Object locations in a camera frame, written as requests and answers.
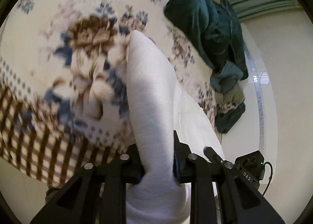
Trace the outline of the white pants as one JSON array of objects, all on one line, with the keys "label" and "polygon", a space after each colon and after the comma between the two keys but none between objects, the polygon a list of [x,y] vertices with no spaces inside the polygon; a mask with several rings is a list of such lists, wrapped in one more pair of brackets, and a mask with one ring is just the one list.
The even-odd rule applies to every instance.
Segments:
[{"label": "white pants", "polygon": [[145,175],[126,190],[128,223],[186,223],[191,187],[174,177],[174,135],[203,156],[222,146],[198,103],[181,87],[174,68],[143,33],[130,35],[126,76],[130,123]]}]

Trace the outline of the white headboard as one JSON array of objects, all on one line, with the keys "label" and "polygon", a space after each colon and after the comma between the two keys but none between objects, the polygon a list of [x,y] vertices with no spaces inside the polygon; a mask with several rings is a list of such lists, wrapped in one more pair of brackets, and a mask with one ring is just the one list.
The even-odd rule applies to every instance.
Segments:
[{"label": "white headboard", "polygon": [[257,47],[246,25],[241,24],[249,77],[240,82],[246,111],[230,131],[221,136],[225,157],[235,161],[239,156],[259,150],[273,166],[276,175],[278,126],[271,82]]}]

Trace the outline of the dark clothes pile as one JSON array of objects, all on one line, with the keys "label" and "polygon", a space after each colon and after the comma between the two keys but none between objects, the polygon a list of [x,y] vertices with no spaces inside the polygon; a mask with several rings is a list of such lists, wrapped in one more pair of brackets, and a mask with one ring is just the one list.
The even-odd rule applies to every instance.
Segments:
[{"label": "dark clothes pile", "polygon": [[225,94],[215,92],[215,126],[219,133],[226,134],[237,123],[246,110],[245,95],[239,84]]}]

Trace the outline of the floral bed blanket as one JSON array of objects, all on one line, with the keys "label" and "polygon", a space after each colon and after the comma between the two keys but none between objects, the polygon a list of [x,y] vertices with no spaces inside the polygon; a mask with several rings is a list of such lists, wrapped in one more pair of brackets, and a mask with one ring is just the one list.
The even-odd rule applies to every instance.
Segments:
[{"label": "floral bed blanket", "polygon": [[214,122],[211,68],[164,16],[168,0],[18,0],[1,26],[1,156],[63,186],[83,164],[134,142],[126,67],[130,34],[149,37]]}]

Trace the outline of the dark teal plush blanket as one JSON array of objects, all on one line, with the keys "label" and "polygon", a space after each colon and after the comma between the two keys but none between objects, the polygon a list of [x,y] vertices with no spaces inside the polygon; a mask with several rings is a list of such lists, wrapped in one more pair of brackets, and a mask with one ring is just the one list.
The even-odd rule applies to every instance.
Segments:
[{"label": "dark teal plush blanket", "polygon": [[248,78],[240,21],[227,0],[169,0],[164,14],[212,68],[216,92],[225,94]]}]

